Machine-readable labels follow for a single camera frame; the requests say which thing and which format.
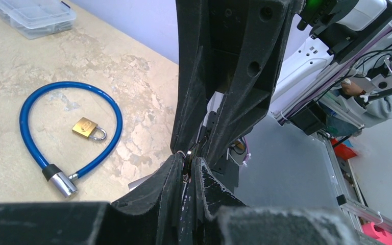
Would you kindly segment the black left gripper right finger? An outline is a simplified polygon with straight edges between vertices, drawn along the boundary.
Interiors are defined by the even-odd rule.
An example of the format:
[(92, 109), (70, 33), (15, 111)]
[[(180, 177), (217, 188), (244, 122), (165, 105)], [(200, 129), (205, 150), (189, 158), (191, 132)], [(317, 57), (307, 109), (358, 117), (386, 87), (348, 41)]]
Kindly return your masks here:
[(329, 208), (249, 207), (193, 160), (192, 182), (202, 213), (197, 244), (379, 244)]

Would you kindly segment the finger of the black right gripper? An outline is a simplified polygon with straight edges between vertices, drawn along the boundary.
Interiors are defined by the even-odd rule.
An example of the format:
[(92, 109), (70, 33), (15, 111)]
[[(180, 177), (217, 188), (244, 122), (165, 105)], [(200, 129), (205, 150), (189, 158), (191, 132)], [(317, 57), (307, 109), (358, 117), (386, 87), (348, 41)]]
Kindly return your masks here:
[(203, 157), (214, 167), (227, 148), (268, 113), (292, 19), (302, 1), (221, 1), (241, 19), (210, 14), (214, 78), (225, 86)]
[(187, 151), (197, 141), (212, 90), (215, 23), (213, 1), (176, 1), (179, 72), (178, 100), (170, 150)]

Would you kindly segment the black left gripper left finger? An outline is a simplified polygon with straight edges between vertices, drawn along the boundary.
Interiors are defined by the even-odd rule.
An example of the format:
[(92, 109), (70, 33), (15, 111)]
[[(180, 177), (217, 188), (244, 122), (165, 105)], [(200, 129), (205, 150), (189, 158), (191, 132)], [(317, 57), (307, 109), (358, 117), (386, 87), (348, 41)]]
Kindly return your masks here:
[(108, 202), (0, 203), (0, 244), (170, 244), (183, 156)]

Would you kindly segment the small silver key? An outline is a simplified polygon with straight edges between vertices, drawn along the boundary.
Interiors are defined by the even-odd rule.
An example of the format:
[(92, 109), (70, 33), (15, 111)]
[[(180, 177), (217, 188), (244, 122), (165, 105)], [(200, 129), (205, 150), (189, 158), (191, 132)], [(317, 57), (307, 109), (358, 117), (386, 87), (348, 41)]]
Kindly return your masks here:
[(177, 151), (177, 153), (183, 156), (182, 181), (183, 183), (190, 183), (192, 177), (192, 167), (196, 158), (199, 156), (199, 147), (196, 145), (188, 149), (186, 152)]

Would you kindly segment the blue cable lock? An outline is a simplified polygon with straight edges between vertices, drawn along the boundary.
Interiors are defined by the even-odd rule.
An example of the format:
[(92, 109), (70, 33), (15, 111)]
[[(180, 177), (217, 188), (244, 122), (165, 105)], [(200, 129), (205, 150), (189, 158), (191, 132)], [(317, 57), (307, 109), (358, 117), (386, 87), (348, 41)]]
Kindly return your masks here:
[[(107, 132), (103, 141), (72, 132), (85, 117)], [(36, 89), (19, 114), (21, 138), (55, 194), (72, 198), (76, 181), (90, 176), (118, 146), (124, 117), (118, 103), (103, 90), (74, 81), (54, 82)]]

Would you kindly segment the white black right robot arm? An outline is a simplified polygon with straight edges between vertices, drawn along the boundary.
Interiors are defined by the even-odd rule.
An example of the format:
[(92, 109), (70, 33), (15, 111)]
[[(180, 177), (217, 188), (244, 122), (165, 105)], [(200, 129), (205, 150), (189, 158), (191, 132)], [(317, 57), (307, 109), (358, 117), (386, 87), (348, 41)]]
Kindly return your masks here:
[(176, 1), (178, 103), (170, 149), (200, 143), (214, 94), (222, 95), (201, 156), (214, 165), (270, 103), (320, 63), (353, 58), (392, 20), (391, 1)]

